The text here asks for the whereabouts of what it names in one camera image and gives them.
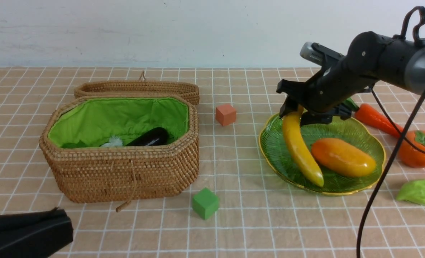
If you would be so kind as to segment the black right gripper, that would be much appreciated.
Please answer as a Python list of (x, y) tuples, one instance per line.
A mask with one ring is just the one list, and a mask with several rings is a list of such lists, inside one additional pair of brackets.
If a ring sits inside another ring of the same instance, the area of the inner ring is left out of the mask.
[(323, 61), (321, 70), (305, 82), (281, 80), (277, 93), (286, 93), (279, 118), (297, 113), (299, 105), (306, 111), (302, 125), (330, 124), (334, 116), (347, 120), (352, 110), (343, 101), (374, 83), (369, 73), (374, 62), (361, 55), (346, 55), (337, 62)]

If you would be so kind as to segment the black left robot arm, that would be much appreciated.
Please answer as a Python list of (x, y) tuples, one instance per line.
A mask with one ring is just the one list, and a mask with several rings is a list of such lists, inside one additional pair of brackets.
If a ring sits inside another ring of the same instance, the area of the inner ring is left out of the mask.
[(73, 242), (73, 224), (58, 207), (0, 215), (0, 258), (48, 258)]

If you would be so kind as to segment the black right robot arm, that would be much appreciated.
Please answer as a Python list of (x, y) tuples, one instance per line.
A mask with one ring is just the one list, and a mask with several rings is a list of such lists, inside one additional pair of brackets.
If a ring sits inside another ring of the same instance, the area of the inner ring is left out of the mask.
[(307, 114), (301, 116), (302, 126), (330, 124), (334, 116), (349, 119), (352, 107), (347, 106), (346, 100), (370, 92), (378, 81), (421, 95), (425, 90), (423, 41), (418, 45), (369, 31), (353, 39), (346, 55), (319, 43), (306, 42), (300, 56), (321, 69), (305, 82), (278, 83), (277, 93), (287, 94), (279, 117), (303, 107)]

